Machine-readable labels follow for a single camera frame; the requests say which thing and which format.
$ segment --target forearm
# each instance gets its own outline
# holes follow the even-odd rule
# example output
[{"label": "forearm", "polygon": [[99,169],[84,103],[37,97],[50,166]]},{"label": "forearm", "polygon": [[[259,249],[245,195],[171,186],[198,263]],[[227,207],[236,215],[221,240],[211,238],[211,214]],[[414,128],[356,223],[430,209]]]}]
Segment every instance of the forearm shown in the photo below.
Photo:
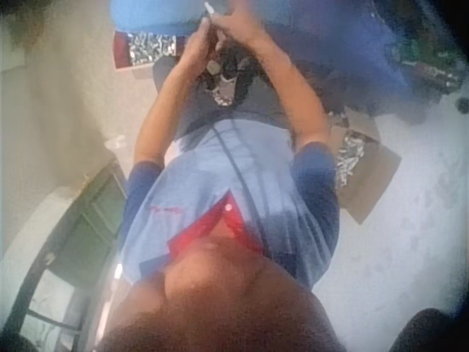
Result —
[{"label": "forearm", "polygon": [[288,55],[267,35],[251,50],[277,91],[295,132],[297,150],[309,142],[328,143],[328,121],[320,99]]},{"label": "forearm", "polygon": [[184,65],[178,64],[171,71],[140,129],[135,164],[151,161],[164,166],[164,156],[176,135],[182,107],[195,80]]}]

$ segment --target man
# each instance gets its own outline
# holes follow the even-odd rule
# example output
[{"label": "man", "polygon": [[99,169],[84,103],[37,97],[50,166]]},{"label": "man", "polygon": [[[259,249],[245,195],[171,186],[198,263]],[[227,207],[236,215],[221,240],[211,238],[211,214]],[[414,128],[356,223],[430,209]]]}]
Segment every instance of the man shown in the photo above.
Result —
[{"label": "man", "polygon": [[[122,225],[134,286],[102,351],[342,351],[311,293],[339,232],[328,121],[246,1],[233,5],[202,20],[141,128]],[[194,88],[211,28],[245,46],[275,92],[256,79],[223,110]],[[184,153],[165,166],[175,138]]]}]

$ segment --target concrete floor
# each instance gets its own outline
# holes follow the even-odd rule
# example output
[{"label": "concrete floor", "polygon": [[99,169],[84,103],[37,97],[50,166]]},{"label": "concrete floor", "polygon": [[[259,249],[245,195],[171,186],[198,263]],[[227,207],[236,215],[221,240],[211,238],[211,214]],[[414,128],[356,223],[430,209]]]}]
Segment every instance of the concrete floor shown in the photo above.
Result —
[{"label": "concrete floor", "polygon": [[[156,96],[153,82],[114,72],[107,1],[62,0],[46,15],[26,62],[36,82],[59,87],[40,98],[62,107],[47,123],[59,123],[54,131],[62,142],[124,135],[128,147],[119,154],[128,173],[136,135]],[[363,225],[341,214],[332,266],[314,289],[349,351],[388,351],[421,309],[455,312],[462,302],[468,282],[468,116],[456,112],[455,99],[445,97],[423,125],[410,127],[391,115],[377,119],[383,144],[401,155],[402,164]],[[65,114],[63,106],[76,109]],[[68,113],[82,116],[92,137],[74,135],[70,126],[63,135]],[[82,158],[93,155],[86,143],[73,147],[84,149]]]}]

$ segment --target dark blue sleeve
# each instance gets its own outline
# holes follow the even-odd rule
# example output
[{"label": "dark blue sleeve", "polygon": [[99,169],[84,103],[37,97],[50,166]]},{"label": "dark blue sleeve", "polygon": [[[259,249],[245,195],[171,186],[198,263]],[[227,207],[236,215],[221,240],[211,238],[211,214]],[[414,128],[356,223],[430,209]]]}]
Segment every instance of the dark blue sleeve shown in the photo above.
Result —
[{"label": "dark blue sleeve", "polygon": [[133,167],[127,182],[127,202],[125,203],[119,239],[121,246],[125,242],[141,204],[162,171],[163,167],[151,161],[142,161]]},{"label": "dark blue sleeve", "polygon": [[297,190],[318,221],[333,253],[339,239],[339,202],[336,196],[336,165],[323,143],[307,144],[296,156],[292,176]]}]

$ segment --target person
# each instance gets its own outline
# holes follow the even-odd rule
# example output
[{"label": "person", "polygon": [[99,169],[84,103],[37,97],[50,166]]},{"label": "person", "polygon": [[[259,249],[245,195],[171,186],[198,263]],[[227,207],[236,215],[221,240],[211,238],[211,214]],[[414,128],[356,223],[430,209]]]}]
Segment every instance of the person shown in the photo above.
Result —
[{"label": "person", "polygon": [[[100,351],[343,351],[311,293],[339,234],[328,121],[247,1],[232,5],[202,20],[173,67],[155,65],[122,224],[133,287]],[[234,108],[197,85],[214,29],[269,78]],[[165,165],[174,139],[183,153]]]}]

